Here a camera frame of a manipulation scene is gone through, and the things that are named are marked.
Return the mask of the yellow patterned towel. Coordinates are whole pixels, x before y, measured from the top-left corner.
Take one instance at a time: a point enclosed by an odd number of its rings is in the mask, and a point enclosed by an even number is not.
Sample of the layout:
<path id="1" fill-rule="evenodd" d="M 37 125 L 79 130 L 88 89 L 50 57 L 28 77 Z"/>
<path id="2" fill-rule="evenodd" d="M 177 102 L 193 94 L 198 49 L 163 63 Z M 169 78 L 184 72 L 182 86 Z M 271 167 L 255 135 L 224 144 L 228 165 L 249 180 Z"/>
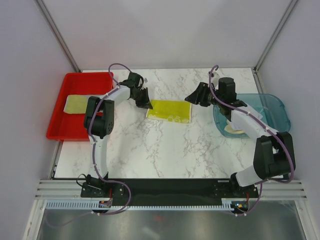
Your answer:
<path id="1" fill-rule="evenodd" d="M 172 123 L 189 124 L 192 106 L 187 101 L 151 100 L 153 109 L 148 109 L 146 118 Z"/>

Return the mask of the grey frog towel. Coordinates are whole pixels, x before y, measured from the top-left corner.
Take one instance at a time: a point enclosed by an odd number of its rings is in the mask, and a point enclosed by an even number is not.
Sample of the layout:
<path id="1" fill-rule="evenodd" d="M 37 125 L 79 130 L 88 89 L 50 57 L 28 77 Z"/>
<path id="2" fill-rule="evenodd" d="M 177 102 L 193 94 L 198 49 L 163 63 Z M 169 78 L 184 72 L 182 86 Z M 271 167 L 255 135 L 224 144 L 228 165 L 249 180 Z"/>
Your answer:
<path id="1" fill-rule="evenodd" d="M 66 114 L 85 114 L 89 95 L 68 95 L 64 105 L 63 112 Z"/>

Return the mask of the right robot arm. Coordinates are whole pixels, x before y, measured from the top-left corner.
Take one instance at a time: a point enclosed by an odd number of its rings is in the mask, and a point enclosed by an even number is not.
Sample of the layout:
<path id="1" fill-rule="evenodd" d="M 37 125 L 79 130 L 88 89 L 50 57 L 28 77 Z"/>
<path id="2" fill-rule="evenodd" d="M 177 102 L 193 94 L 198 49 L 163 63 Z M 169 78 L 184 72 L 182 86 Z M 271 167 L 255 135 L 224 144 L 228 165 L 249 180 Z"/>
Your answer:
<path id="1" fill-rule="evenodd" d="M 267 180 L 289 183 L 293 179 L 296 163 L 292 136 L 287 131 L 280 132 L 265 124 L 253 107 L 238 99 L 233 78 L 220 78 L 218 88 L 212 82 L 200 82 L 185 100 L 202 107 L 218 106 L 230 123 L 255 142 L 252 165 L 234 173 L 234 181 L 228 185 L 232 196 L 241 197 L 247 186 Z"/>

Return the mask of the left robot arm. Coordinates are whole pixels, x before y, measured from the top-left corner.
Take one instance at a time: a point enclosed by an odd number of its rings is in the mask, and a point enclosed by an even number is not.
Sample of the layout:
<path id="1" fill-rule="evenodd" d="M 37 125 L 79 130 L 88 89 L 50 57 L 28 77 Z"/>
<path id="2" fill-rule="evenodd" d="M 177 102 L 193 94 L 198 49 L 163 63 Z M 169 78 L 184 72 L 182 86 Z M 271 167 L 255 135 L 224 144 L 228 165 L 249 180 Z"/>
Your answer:
<path id="1" fill-rule="evenodd" d="M 144 87 L 144 83 L 145 80 L 141 75 L 130 72 L 128 78 L 117 83 L 111 91 L 88 98 L 84 128 L 92 146 L 90 174 L 96 178 L 108 179 L 107 144 L 115 126 L 115 108 L 122 102 L 132 99 L 138 108 L 153 109 L 148 88 Z"/>

